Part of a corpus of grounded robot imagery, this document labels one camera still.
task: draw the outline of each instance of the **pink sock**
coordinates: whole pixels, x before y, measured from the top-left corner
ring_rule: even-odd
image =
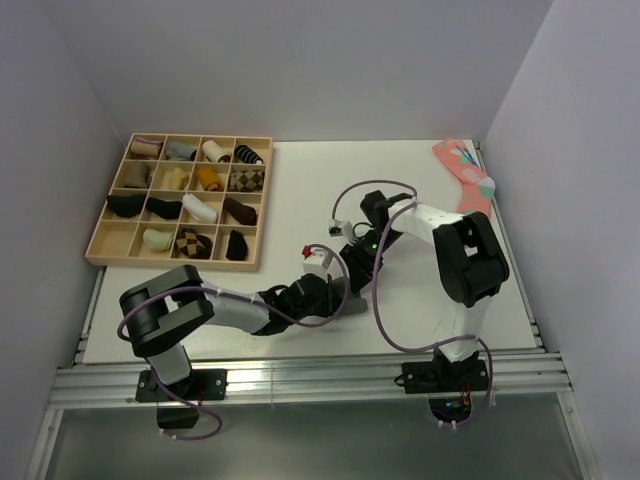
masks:
[[[491,177],[471,163],[457,145],[464,148],[464,143],[460,140],[448,138],[434,145],[433,153],[462,183],[462,198],[458,205],[458,213],[466,215],[471,212],[482,212],[489,217],[496,184]]]

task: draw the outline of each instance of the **sock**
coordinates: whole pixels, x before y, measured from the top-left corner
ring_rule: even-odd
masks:
[[[165,202],[159,198],[149,197],[146,208],[165,220],[175,220],[180,216],[182,202]]]
[[[222,208],[241,225],[255,225],[258,222],[256,209],[248,205],[243,205],[235,198],[225,198]]]
[[[185,193],[182,197],[182,205],[200,223],[216,223],[218,221],[218,212],[195,195]]]
[[[202,151],[210,162],[229,163],[231,161],[231,154],[213,140],[204,142]]]
[[[482,212],[489,217],[496,184],[491,177],[474,165],[457,145],[462,146],[462,142],[449,138],[434,145],[433,153],[462,183],[458,213],[466,215],[471,212]]]
[[[132,162],[124,179],[125,188],[149,188],[149,165]]]
[[[146,195],[107,195],[107,205],[119,217],[135,217],[142,211]]]
[[[229,246],[227,247],[227,260],[245,260],[249,254],[249,247],[244,237],[238,230],[231,230]]]
[[[182,142],[169,142],[164,154],[171,157],[178,157],[181,160],[195,160],[197,148],[193,148],[191,145],[187,145]]]
[[[238,145],[233,151],[234,155],[242,160],[244,163],[262,164],[264,160],[260,158],[256,152],[251,150],[247,145]]]
[[[137,155],[158,157],[160,150],[162,150],[162,143],[160,140],[147,140],[146,138],[138,137],[131,142],[129,150]]]
[[[189,258],[207,260],[211,256],[213,242],[209,237],[198,235],[192,228],[182,228],[178,232],[176,246],[180,253]]]
[[[147,228],[142,234],[142,241],[152,252],[165,252],[173,245],[173,233]]]
[[[171,190],[182,190],[189,180],[189,174],[179,167],[176,167],[171,173],[169,188]]]
[[[216,171],[211,167],[199,168],[198,169],[198,180],[200,180],[200,185],[207,192],[222,190],[222,181],[220,181],[220,177]]]
[[[233,172],[229,176],[229,191],[231,192],[259,192],[264,184],[262,170],[247,170]]]

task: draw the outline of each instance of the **white wall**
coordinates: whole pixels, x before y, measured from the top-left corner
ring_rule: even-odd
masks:
[[[609,479],[640,471],[639,19],[637,0],[556,0],[485,147]]]
[[[96,270],[83,259],[122,145],[35,0],[0,2],[0,476],[23,478]]]
[[[123,136],[484,138],[551,0],[42,0]]]

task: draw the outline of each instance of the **white table surface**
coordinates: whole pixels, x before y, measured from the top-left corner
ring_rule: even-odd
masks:
[[[302,275],[301,250],[324,243],[336,250],[341,238],[327,233],[331,207],[347,186],[367,179],[394,179],[414,185],[419,200],[455,211],[460,184],[438,161],[435,141],[282,142],[275,144],[274,163],[262,237],[260,270],[256,273],[201,271],[202,278],[242,292],[291,284]],[[475,155],[470,141],[467,147]],[[338,218],[365,220],[358,207],[376,186],[352,191],[343,200]],[[381,185],[386,195],[400,188]],[[504,248],[495,215],[492,224]],[[94,311],[85,363],[140,361],[131,346],[116,337],[122,319],[118,298],[125,290],[163,269],[108,267]],[[365,298],[370,291],[364,290]],[[440,340],[434,331],[451,318],[451,304],[438,277],[433,247],[408,235],[384,256],[379,281],[380,311],[388,332],[404,346]],[[492,349],[535,348],[535,340],[515,276],[502,286],[487,312],[481,337]],[[271,337],[252,337],[239,330],[204,326],[187,337],[192,359],[271,359],[329,355],[395,353],[380,336],[371,309],[344,317],[319,329],[289,327]]]

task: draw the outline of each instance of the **rolled sock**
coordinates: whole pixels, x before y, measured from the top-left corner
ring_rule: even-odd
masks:
[[[187,180],[189,180],[189,174],[180,167],[176,167],[171,174],[169,188],[171,190],[182,190],[186,185]]]
[[[231,154],[213,140],[204,142],[202,151],[210,162],[228,163],[231,161]]]
[[[107,205],[117,216],[131,218],[142,211],[145,198],[146,195],[107,195]]]
[[[218,212],[206,203],[203,203],[198,197],[190,193],[186,193],[182,197],[182,205],[200,223],[216,223],[218,221]]]
[[[129,171],[124,179],[125,188],[148,188],[149,187],[149,165],[140,162],[131,162]]]
[[[147,228],[142,234],[142,241],[152,252],[164,252],[173,245],[173,233]]]
[[[146,138],[138,137],[131,142],[131,153],[138,155],[148,155],[150,157],[157,157],[162,150],[162,142],[160,140],[147,140]]]
[[[256,209],[248,205],[243,205],[235,198],[225,198],[222,208],[241,225],[255,225],[258,222]]]
[[[200,185],[207,192],[222,190],[222,181],[211,167],[199,168],[198,180],[200,180]]]
[[[209,237],[198,235],[192,228],[182,228],[176,238],[176,246],[189,258],[208,259],[211,256],[213,242]]]
[[[238,230],[231,230],[229,235],[229,246],[227,247],[227,260],[246,260],[249,254],[247,242]]]
[[[264,185],[262,170],[233,172],[229,176],[229,190],[232,192],[259,192]]]
[[[180,157],[184,160],[195,160],[197,148],[193,148],[191,145],[187,145],[182,142],[169,142],[164,154],[171,157]]]
[[[264,160],[256,152],[251,150],[247,145],[238,145],[233,151],[236,157],[242,160],[244,163],[260,164],[264,163]]]
[[[175,220],[180,216],[182,202],[165,202],[159,198],[149,197],[146,208],[165,220]]]

